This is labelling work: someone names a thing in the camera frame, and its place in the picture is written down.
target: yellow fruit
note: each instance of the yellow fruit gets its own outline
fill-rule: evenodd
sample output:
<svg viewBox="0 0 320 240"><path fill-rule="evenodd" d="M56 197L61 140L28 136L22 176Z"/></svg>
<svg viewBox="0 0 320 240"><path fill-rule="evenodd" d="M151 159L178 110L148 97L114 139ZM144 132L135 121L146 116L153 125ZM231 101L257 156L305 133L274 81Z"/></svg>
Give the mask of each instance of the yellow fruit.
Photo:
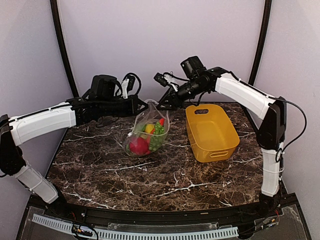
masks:
<svg viewBox="0 0 320 240"><path fill-rule="evenodd" d="M155 125L154 125L154 124L147 124L147 125L145 126L144 132L147 133L147 134L150 134L151 131L152 131L154 128L155 128Z"/></svg>
<svg viewBox="0 0 320 240"><path fill-rule="evenodd" d="M147 139L148 138L148 135L147 134L141 134L141 136L143 139Z"/></svg>

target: black metal frame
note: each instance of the black metal frame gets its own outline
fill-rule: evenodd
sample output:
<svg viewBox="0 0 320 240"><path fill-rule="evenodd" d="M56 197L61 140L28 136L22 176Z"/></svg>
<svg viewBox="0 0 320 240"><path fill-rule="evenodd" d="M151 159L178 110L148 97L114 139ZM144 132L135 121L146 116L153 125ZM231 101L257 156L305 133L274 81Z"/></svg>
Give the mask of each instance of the black metal frame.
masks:
<svg viewBox="0 0 320 240"><path fill-rule="evenodd" d="M284 194L281 198L280 204L282 208L296 205L306 237L308 240L311 240L312 238L306 223L306 219L304 217L296 194ZM248 214L239 214L239 212L247 212L254 209L257 205L258 203L256 202L233 207L175 212L112 210L80 206L70 203L67 203L65 206L68 210L72 211L75 214L78 221L82 221L85 224L93 227L108 227L109 223L147 226L176 226L218 222L220 227L232 225L233 227L238 227L239 231L241 232L244 229L248 229L254 226L254 221L261 217ZM46 215L57 217L57 215L52 213L50 209L46 208L46 204L40 197L32 195L25 208L16 240L21 239L24 224L31 206L43 209Z"/></svg>
<svg viewBox="0 0 320 240"><path fill-rule="evenodd" d="M250 74L249 81L248 81L248 83L252 86L255 84L255 81L256 81L259 65L261 62L262 53L263 53L264 46L265 46L269 18L270 18L270 13L271 13L271 4L272 4L272 0L265 0L265 2L264 2L264 11L263 11L262 24L261 24L261 29L260 29L258 45L256 47L254 61L253 61L252 69L251 69L251 74Z"/></svg>
<svg viewBox="0 0 320 240"><path fill-rule="evenodd" d="M68 78L69 86L71 88L73 97L76 98L76 97L79 97L79 92L76 86L76 82L75 82L74 75L72 73L69 58L68 58L68 53L67 53L66 44L64 40L64 34L62 32L62 27L61 27L61 22L59 17L57 0L50 0L50 4L51 4L51 12L52 12L52 19L54 23L56 39L58 41L65 74Z"/></svg>

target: yellow plastic basket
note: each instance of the yellow plastic basket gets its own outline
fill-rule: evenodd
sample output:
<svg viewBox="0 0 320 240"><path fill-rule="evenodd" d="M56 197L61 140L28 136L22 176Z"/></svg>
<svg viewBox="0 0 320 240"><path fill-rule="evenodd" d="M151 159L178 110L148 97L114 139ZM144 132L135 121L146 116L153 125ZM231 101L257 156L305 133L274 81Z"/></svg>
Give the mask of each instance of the yellow plastic basket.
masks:
<svg viewBox="0 0 320 240"><path fill-rule="evenodd" d="M201 163L227 160L240 139L222 107L214 104L188 106L186 129L194 157Z"/></svg>

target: white cable tray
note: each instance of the white cable tray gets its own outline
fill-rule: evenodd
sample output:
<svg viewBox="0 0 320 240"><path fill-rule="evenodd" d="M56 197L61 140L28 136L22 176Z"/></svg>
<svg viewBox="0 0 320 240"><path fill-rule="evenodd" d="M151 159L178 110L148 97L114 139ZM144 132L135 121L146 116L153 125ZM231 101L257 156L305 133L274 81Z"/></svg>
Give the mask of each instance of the white cable tray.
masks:
<svg viewBox="0 0 320 240"><path fill-rule="evenodd" d="M72 235L72 223L48 216L33 214L32 222L48 227L50 229ZM110 231L95 228L99 240L218 240L238 237L238 227L229 227L210 231L186 232L186 233L135 233Z"/></svg>

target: black cable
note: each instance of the black cable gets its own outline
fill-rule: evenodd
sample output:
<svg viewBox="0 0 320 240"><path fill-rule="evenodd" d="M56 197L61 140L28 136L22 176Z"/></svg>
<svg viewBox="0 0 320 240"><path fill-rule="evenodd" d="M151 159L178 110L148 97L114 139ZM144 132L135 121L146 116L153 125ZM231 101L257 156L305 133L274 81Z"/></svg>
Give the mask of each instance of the black cable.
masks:
<svg viewBox="0 0 320 240"><path fill-rule="evenodd" d="M189 82L188 79L184 79L184 78L181 78L181 77L177 77L177 76L173 75L173 74L170 73L170 72L164 72L163 75L165 75L165 74L169 75L170 77L172 77L172 78L174 78L174 79L178 79L178 80L184 81L184 82Z"/></svg>
<svg viewBox="0 0 320 240"><path fill-rule="evenodd" d="M64 105L58 105L58 106L51 107L51 110L59 109L59 108L63 108L63 107L68 107L68 106L72 106L72 105L70 103L64 104Z"/></svg>
<svg viewBox="0 0 320 240"><path fill-rule="evenodd" d="M251 231L251 232L247 232L247 233L242 233L243 235L250 235L250 234L255 234L255 233L257 233L257 232L259 232L259 231L261 231L261 230L263 230L263 229L265 229L265 228L258 228L257 230L255 230L255 231Z"/></svg>
<svg viewBox="0 0 320 240"><path fill-rule="evenodd" d="M189 98L189 102L190 102L192 105L198 107L198 106L200 105L201 98L202 98L202 96L203 96L205 93L206 93L206 91L204 91L203 93L200 94L197 103L192 102L190 98Z"/></svg>
<svg viewBox="0 0 320 240"><path fill-rule="evenodd" d="M96 231L93 227L89 226L88 224L86 224L86 223L84 223L84 222L80 222L80 221L77 221L77 220L72 220L72 219L69 219L69 218L60 216L58 213L56 213L56 211L54 211L54 210L53 210L51 207L49 207L49 206L47 206L47 208L48 208L54 215L56 215L58 218L60 218L60 219L62 219L62 220L70 221L70 222L72 222L73 225L76 223L76 224L79 225L79 227L80 227L80 226L84 226L84 227L89 228L89 229L90 229L91 231L93 231L94 234L96 235L96 239L95 239L95 240L99 240L99 235L98 235L97 231Z"/></svg>
<svg viewBox="0 0 320 240"><path fill-rule="evenodd" d="M139 82L139 87L138 87L137 91L136 91L135 94L134 94L134 96L135 96L135 95L138 95L138 94L139 94L139 92L140 92L140 90L141 90L141 87L142 87L142 82L141 82L141 79L138 77L138 75L136 75L136 74L133 73L133 72L127 73L127 74L124 76L122 82L123 82L124 80L126 80L126 78L127 78L128 76L130 76L130 75L131 75L131 76L134 76L135 79L137 79L138 82Z"/></svg>
<svg viewBox="0 0 320 240"><path fill-rule="evenodd" d="M114 94L114 97L118 97L118 96L122 96L124 94L124 92L123 92L123 90L122 90L122 86L121 86L121 84L120 84L120 86L118 86L118 89L116 90L116 92L115 92L115 94Z"/></svg>
<svg viewBox="0 0 320 240"><path fill-rule="evenodd" d="M72 235L75 239L77 239L77 240L88 240L88 239L90 239L90 238L88 238L88 236L87 237L83 237L83 236L79 236L78 235L78 233L77 233L77 231L75 231L75 232L72 232L73 234L75 234L75 236L74 235Z"/></svg>
<svg viewBox="0 0 320 240"><path fill-rule="evenodd" d="M267 220L268 218L269 218L269 216L267 216L266 218L264 218L263 220L261 220L259 223L254 224L253 227L250 227L249 229L247 229L247 230L245 230L245 231L239 232L239 235L240 235L240 234L249 234L249 233L246 233L246 232L248 232L248 231L256 228L257 226L259 226L260 224L262 224L262 223L263 223L265 220Z"/></svg>
<svg viewBox="0 0 320 240"><path fill-rule="evenodd" d="M232 71L229 71L229 73L232 75L232 77L234 77L237 81L239 81L239 78Z"/></svg>
<svg viewBox="0 0 320 240"><path fill-rule="evenodd" d="M276 97L272 97L272 96L269 96L269 98L270 98L270 99L273 99L273 100L278 100L278 101L281 101L281 102L284 102L284 103L293 105L294 107L296 107L297 109L300 110L300 112L302 113L303 118L304 118L304 127L303 127L303 130L301 131L301 133L300 133L298 136L296 136L294 139L292 139L287 145L285 145L285 147L284 147L283 149L280 148L280 149L277 151L277 153L276 153L276 155L275 155L275 161L278 163L278 162L280 161L280 159L281 159L281 157L280 157L279 160L278 160L278 155L279 155L279 153L282 155L282 153L287 149L287 147L288 147L289 145L291 145L292 143L294 143L296 140L298 140L298 139L305 133L306 128L307 128L307 116L306 116L305 112L302 110L301 107L299 107L297 104L295 104L295 103L293 103L293 102L291 102L291 101L287 101L287 100L280 99L280 98L276 98Z"/></svg>

